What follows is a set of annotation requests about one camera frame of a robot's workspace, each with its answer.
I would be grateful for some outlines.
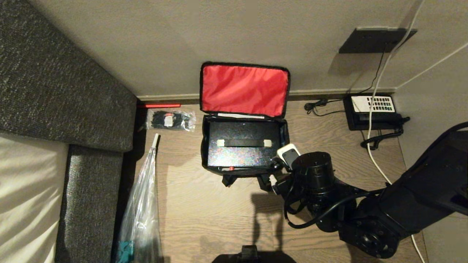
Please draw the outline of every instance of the red bag lid lining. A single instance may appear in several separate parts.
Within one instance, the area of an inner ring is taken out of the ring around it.
[[[282,116],[288,81],[288,72],[277,68],[204,65],[201,110]]]

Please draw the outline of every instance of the cable ties package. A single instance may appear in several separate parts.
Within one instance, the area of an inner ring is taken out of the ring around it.
[[[195,113],[186,111],[163,111],[149,109],[146,116],[146,129],[170,129],[193,132]]]

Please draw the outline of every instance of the plastic bag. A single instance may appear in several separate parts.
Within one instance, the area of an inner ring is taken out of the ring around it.
[[[146,129],[171,129],[195,131],[195,113],[186,111],[163,111],[149,109],[146,116]]]
[[[120,228],[117,263],[162,262],[155,167],[158,138],[156,134],[130,191]]]

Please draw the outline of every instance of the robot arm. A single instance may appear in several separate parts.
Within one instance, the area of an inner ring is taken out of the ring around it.
[[[297,157],[291,173],[276,178],[274,191],[285,200],[284,214],[294,228],[317,224],[325,232],[377,258],[389,258],[400,240],[453,212],[468,214],[468,122],[444,132],[394,184],[365,191],[333,174],[328,153]],[[356,198],[365,197],[359,205]],[[299,202],[295,210],[293,203]],[[307,208],[315,216],[295,225],[288,214]]]

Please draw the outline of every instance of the open bag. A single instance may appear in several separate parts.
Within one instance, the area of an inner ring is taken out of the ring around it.
[[[280,66],[205,62],[200,69],[202,166],[223,176],[270,184],[272,159],[289,144],[286,102],[291,74]]]
[[[116,263],[162,262],[156,188],[156,154],[159,134],[130,191],[120,228]]]

